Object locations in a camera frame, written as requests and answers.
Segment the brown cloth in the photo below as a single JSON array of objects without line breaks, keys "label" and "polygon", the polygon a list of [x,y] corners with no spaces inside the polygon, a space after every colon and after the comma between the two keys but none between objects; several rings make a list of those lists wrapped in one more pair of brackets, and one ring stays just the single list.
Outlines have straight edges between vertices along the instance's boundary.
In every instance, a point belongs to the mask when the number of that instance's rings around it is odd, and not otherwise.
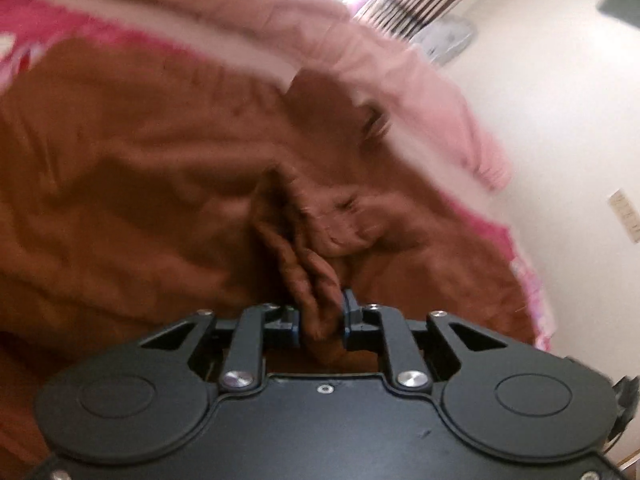
[{"label": "brown cloth", "polygon": [[392,153],[378,118],[316,73],[283,93],[81,40],[20,75],[0,97],[0,476],[47,452],[31,402],[52,371],[199,308],[294,301],[323,369],[375,366],[336,339],[345,286],[532,342],[508,263]]}]

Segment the wall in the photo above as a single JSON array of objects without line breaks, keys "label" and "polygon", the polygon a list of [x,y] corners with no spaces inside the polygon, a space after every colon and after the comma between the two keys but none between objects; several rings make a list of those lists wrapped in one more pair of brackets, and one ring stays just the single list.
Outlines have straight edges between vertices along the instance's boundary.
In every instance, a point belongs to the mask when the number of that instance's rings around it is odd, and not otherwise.
[{"label": "wall", "polygon": [[[640,30],[598,0],[482,0],[479,37],[446,67],[516,168],[500,200],[546,284],[554,351],[640,374],[640,246],[607,206],[640,208]],[[640,448],[640,420],[612,453]]]}]

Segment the screw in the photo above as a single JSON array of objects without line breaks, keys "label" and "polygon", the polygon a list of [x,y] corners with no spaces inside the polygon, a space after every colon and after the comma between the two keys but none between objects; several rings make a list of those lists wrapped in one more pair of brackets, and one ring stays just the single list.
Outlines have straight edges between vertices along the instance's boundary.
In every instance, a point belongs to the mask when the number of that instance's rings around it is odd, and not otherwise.
[{"label": "screw", "polygon": [[398,374],[398,382],[407,388],[420,388],[429,382],[429,377],[418,370],[407,370]]},{"label": "screw", "polygon": [[71,480],[71,476],[66,471],[62,471],[62,469],[57,469],[50,476],[51,480]]},{"label": "screw", "polygon": [[222,377],[222,382],[229,388],[246,388],[254,382],[254,376],[244,370],[231,370]]},{"label": "screw", "polygon": [[334,392],[334,387],[330,384],[320,384],[317,391],[319,394],[332,394]]}]

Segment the light pink blanket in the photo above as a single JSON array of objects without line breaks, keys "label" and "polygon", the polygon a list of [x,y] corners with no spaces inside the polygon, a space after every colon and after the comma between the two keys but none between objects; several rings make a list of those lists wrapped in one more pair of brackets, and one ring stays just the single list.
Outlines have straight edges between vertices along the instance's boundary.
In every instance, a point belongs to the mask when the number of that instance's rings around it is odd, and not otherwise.
[{"label": "light pink blanket", "polygon": [[150,0],[253,34],[316,70],[335,75],[428,136],[490,188],[511,176],[498,142],[452,83],[408,44],[351,20],[338,0]]}]

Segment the wrinkled fabric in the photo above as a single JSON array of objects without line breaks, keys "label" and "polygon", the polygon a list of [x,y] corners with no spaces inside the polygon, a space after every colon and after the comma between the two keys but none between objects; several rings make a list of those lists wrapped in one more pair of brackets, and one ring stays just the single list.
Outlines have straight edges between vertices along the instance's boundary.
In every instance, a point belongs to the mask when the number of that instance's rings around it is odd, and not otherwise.
[{"label": "wrinkled fabric", "polygon": [[149,0],[255,36],[264,44],[364,92],[427,136],[485,185],[501,189],[511,163],[471,113],[460,90],[401,40],[351,20],[338,0]]},{"label": "wrinkled fabric", "polygon": [[340,346],[347,286],[533,342],[507,261],[378,118],[319,73],[283,93],[82,40],[21,73],[0,96],[0,472],[44,457],[30,405],[53,371],[200,308],[296,304],[306,351],[274,355],[280,370],[375,366]]}]

